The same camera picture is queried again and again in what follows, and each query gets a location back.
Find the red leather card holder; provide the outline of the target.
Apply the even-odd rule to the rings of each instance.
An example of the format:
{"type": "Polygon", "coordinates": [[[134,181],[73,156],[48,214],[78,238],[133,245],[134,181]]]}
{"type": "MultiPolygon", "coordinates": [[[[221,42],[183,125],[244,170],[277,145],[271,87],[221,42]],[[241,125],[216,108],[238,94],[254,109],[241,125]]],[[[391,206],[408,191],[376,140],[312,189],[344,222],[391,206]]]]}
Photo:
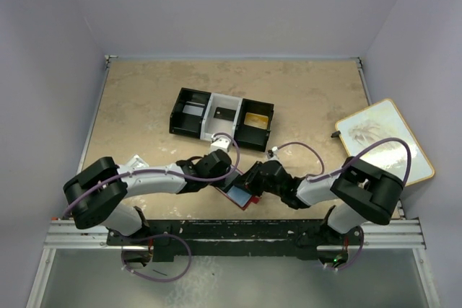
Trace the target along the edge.
{"type": "Polygon", "coordinates": [[[234,185],[234,180],[241,176],[239,171],[233,172],[224,181],[216,186],[216,189],[233,202],[241,210],[247,209],[252,203],[257,204],[259,197],[253,196],[247,191],[234,185]]]}

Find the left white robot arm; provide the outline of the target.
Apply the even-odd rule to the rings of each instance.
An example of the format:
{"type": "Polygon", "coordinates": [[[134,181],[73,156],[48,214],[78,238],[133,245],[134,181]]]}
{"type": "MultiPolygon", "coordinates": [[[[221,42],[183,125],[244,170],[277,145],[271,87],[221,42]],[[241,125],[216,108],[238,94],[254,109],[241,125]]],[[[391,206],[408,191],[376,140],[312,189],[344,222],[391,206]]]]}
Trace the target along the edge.
{"type": "Polygon", "coordinates": [[[141,209],[122,200],[152,193],[196,193],[232,174],[232,160],[218,149],[201,157],[179,160],[164,167],[134,168],[103,157],[63,186],[68,207],[78,229],[102,225],[122,234],[131,244],[145,242],[149,231],[141,209]]]}

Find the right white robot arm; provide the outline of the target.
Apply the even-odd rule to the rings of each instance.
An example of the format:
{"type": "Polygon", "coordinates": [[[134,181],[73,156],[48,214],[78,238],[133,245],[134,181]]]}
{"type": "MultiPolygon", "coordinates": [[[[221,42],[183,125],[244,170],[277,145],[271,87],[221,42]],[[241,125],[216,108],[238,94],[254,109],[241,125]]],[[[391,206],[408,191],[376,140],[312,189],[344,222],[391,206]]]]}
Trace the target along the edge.
{"type": "Polygon", "coordinates": [[[309,180],[291,176],[277,159],[256,162],[233,185],[252,196],[276,195],[296,210],[341,200],[321,226],[321,236],[329,244],[339,243],[347,232],[366,221],[389,224],[404,189],[399,177],[354,157],[347,158],[340,170],[309,180]]]}

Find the black white three-compartment tray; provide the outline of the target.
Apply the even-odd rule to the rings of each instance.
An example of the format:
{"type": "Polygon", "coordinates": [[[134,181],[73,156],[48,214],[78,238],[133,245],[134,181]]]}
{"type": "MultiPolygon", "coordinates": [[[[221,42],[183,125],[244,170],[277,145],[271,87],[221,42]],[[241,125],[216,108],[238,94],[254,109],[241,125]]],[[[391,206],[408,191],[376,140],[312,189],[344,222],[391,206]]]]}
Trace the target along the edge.
{"type": "Polygon", "coordinates": [[[170,113],[169,132],[202,141],[227,133],[239,147],[263,152],[273,116],[271,103],[183,87],[170,113]]]}

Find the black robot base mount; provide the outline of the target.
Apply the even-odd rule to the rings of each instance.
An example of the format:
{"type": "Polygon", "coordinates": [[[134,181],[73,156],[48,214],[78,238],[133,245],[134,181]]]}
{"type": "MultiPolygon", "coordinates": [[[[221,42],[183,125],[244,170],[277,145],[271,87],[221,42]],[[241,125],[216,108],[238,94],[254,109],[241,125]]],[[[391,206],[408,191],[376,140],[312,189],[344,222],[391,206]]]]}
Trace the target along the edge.
{"type": "Polygon", "coordinates": [[[345,263],[347,248],[361,245],[362,228],[339,234],[326,219],[168,220],[146,221],[132,236],[109,229],[107,242],[121,246],[126,259],[135,261],[135,247],[143,247],[142,260],[156,263],[177,256],[272,257],[330,260],[345,263]]]}

